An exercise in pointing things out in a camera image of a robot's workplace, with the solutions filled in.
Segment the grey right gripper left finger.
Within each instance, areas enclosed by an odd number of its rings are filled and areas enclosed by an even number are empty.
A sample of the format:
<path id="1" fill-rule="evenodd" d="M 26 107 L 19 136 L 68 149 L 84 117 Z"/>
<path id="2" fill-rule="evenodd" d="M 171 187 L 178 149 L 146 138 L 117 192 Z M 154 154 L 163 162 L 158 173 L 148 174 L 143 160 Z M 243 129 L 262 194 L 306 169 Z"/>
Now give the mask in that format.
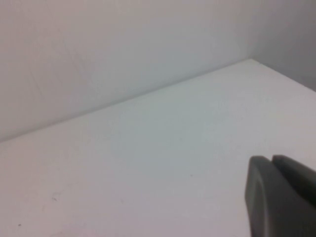
<path id="1" fill-rule="evenodd" d="M 249 160 L 245 203 L 253 237 L 314 237 L 316 200 L 303 199 L 272 159 Z"/>

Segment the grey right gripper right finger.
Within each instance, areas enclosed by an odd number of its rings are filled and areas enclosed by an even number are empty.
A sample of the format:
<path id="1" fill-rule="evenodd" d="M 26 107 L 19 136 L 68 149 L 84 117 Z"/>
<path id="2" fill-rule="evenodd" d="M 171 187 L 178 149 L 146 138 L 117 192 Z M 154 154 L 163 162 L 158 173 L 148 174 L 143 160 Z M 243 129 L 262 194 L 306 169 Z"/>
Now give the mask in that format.
<path id="1" fill-rule="evenodd" d="M 314 170 L 283 155 L 273 156 L 272 163 L 303 199 L 316 199 L 316 172 Z"/>

